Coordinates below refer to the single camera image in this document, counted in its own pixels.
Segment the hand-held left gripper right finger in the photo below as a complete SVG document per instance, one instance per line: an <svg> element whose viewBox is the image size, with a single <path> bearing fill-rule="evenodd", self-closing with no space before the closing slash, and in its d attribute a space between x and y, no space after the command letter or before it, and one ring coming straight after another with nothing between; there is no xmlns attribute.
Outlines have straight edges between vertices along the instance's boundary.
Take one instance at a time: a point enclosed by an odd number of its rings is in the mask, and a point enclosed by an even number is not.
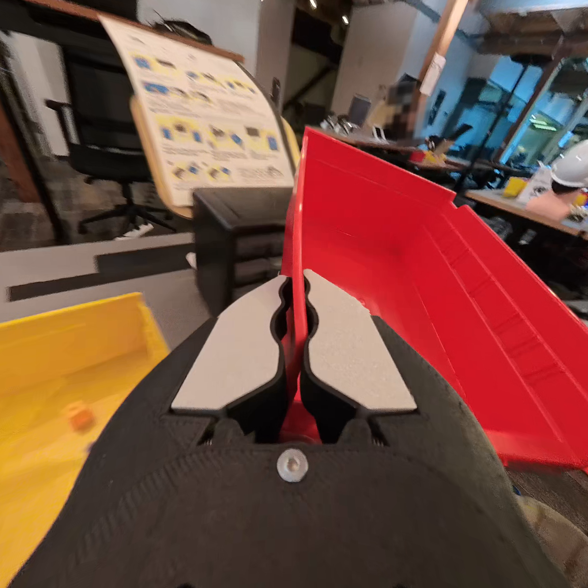
<svg viewBox="0 0 588 588"><path fill-rule="evenodd" d="M353 420L418 413L413 394L371 313L359 300L311 269L303 271L307 339L300 398L320 442L337 443Z"/></svg>

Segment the red plastic storage bin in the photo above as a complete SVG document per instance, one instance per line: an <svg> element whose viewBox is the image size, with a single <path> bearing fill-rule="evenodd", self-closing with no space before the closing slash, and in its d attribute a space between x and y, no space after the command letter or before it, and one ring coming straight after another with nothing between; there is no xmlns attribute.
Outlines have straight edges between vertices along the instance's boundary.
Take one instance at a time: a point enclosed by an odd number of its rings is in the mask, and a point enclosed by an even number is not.
<svg viewBox="0 0 588 588"><path fill-rule="evenodd" d="M357 299L460 394L505 465L587 469L587 327L452 192L306 128L286 221L302 272Z"/></svg>

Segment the black drawer cabinet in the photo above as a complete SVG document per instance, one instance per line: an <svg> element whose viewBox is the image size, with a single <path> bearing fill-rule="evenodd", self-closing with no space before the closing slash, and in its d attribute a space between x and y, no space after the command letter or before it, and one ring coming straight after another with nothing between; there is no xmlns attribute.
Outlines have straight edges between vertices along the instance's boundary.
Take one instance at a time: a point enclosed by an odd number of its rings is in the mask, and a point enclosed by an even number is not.
<svg viewBox="0 0 588 588"><path fill-rule="evenodd" d="M212 316L279 275L292 188L194 190L195 280Z"/></svg>

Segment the orange toy block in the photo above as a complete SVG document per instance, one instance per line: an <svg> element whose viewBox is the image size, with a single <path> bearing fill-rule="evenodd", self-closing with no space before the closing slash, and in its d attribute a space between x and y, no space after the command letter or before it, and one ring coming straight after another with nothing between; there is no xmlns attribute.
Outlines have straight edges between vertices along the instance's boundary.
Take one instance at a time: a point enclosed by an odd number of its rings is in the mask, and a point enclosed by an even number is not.
<svg viewBox="0 0 588 588"><path fill-rule="evenodd" d="M96 417L91 406L83 401L76 401L64 409L71 429L78 434L89 432L96 425Z"/></svg>

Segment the yellow plastic storage bin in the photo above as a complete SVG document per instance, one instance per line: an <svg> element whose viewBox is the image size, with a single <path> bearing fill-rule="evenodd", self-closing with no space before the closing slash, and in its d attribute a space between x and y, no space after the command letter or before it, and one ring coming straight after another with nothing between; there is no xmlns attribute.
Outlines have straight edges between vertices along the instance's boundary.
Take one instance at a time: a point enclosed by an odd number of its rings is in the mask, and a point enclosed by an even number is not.
<svg viewBox="0 0 588 588"><path fill-rule="evenodd" d="M62 510L93 443L170 348L140 293L1 323L1 587ZM96 416L75 433L67 405Z"/></svg>

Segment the black tape strip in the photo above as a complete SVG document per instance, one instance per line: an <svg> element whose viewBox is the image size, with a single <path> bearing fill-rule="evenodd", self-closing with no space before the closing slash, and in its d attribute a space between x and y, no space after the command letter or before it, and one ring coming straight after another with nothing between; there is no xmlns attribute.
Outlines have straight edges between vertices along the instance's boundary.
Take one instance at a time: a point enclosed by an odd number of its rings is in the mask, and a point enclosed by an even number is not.
<svg viewBox="0 0 588 588"><path fill-rule="evenodd" d="M79 276L26 283L8 288L8 300L38 298L190 269L186 256L191 244L181 244L95 256L97 271Z"/></svg>

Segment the white shoe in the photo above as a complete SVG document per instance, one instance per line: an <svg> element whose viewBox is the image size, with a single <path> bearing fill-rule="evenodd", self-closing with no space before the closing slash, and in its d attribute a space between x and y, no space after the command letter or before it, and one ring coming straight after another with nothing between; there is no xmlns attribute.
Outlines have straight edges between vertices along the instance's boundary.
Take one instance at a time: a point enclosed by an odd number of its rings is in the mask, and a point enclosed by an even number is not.
<svg viewBox="0 0 588 588"><path fill-rule="evenodd" d="M140 226L130 229L126 231L121 236L117 236L114 240L123 241L123 240L134 240L142 238L143 236L147 235L153 230L153 225L151 223L148 224L141 224Z"/></svg>

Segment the wooden desk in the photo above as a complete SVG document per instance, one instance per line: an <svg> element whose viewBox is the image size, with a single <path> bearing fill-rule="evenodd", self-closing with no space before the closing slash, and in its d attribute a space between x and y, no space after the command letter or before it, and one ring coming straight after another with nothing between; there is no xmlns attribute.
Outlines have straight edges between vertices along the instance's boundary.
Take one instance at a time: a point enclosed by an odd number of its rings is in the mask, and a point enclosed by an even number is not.
<svg viewBox="0 0 588 588"><path fill-rule="evenodd" d="M577 223L568 220L556 222L535 212L527 210L524 204L519 203L516 198L505 198L503 196L502 189L467 190L465 192L465 197L475 202L491 206L503 212L508 212L509 214L521 219L534 222L535 224L540 224L572 237L580 237L581 239L587 241L587 222Z"/></svg>

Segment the printed instruction sheet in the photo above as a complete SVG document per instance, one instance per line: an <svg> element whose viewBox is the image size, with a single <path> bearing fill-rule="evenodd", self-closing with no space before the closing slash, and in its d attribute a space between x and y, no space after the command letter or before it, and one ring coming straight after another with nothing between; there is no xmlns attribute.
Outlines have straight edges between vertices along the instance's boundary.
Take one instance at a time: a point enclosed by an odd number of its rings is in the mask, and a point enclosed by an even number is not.
<svg viewBox="0 0 588 588"><path fill-rule="evenodd" d="M293 188L280 116L237 60L121 18L99 17L141 105L176 206L200 188Z"/></svg>

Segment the black office chair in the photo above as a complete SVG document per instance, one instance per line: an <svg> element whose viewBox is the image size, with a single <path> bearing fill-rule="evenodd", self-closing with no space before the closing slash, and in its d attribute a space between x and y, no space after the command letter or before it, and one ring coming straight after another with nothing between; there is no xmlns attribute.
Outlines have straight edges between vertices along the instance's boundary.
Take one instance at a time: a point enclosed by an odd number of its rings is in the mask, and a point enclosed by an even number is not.
<svg viewBox="0 0 588 588"><path fill-rule="evenodd" d="M62 59L69 101L45 99L45 105L58 118L70 165L88 185L116 183L124 200L80 220L77 232L84 235L89 224L122 218L123 233L148 223L175 233L169 210L138 204L133 196L134 184L153 184L153 179L129 107L133 88L120 59L72 47L62 48Z"/></svg>

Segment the computer monitor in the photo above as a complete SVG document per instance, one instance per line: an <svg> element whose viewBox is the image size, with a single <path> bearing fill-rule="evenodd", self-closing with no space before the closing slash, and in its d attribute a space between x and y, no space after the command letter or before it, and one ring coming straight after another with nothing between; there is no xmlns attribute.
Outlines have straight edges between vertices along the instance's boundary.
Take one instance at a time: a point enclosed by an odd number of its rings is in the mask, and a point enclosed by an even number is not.
<svg viewBox="0 0 588 588"><path fill-rule="evenodd" d="M371 99L356 94L353 96L348 111L348 122L355 128L361 128L371 109Z"/></svg>

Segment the person's trouser leg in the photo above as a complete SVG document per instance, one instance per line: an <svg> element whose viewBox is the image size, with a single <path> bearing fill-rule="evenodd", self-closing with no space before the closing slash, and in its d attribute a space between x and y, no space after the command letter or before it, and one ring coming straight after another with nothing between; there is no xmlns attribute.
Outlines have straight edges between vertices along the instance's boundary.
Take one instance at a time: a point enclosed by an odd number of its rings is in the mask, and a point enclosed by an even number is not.
<svg viewBox="0 0 588 588"><path fill-rule="evenodd" d="M517 496L519 506L549 558L573 587L587 587L587 535L547 504Z"/></svg>

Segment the white hard hat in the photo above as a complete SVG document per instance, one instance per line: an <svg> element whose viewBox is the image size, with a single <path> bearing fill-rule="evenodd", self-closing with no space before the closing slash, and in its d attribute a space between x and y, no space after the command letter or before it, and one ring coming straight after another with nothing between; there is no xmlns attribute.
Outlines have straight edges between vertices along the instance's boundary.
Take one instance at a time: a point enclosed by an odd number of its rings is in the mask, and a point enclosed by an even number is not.
<svg viewBox="0 0 588 588"><path fill-rule="evenodd" d="M550 176L553 182L563 187L587 187L587 140L555 158L550 165Z"/></svg>

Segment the white paper notice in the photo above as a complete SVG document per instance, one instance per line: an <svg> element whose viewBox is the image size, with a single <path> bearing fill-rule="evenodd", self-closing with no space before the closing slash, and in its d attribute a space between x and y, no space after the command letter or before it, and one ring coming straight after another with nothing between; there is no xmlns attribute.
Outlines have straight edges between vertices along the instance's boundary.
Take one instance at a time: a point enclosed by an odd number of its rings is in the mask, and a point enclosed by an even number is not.
<svg viewBox="0 0 588 588"><path fill-rule="evenodd" d="M445 68L446 58L439 53L434 53L429 67L420 84L420 94L430 96L435 89L438 80Z"/></svg>

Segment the wooden post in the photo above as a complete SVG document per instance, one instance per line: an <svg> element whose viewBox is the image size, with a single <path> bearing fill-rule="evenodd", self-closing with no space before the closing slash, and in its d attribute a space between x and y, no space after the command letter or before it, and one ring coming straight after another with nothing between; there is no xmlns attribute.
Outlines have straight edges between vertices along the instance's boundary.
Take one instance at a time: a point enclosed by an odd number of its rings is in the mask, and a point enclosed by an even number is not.
<svg viewBox="0 0 588 588"><path fill-rule="evenodd" d="M422 128L426 104L429 98L428 96L420 94L420 84L434 53L437 52L446 57L454 34L459 27L468 4L469 1L447 1L445 4L445 9L440 17L439 23L437 24L435 35L432 38L428 53L423 61L422 69L418 77L419 84L417 90L413 94L410 113L412 116L412 129L414 135L418 135Z"/></svg>

